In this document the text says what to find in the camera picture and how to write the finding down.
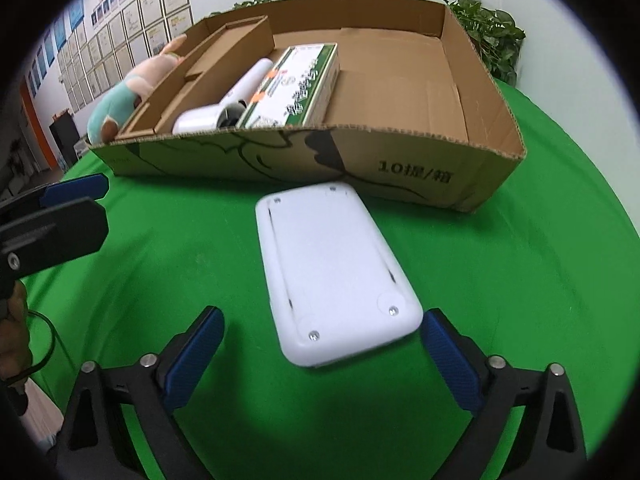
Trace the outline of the person's left hand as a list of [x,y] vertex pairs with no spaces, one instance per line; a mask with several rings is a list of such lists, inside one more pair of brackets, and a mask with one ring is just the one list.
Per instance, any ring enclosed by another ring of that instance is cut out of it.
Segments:
[[27,327],[27,292],[16,281],[13,294],[6,302],[8,315],[0,323],[0,373],[2,379],[20,374],[32,365]]

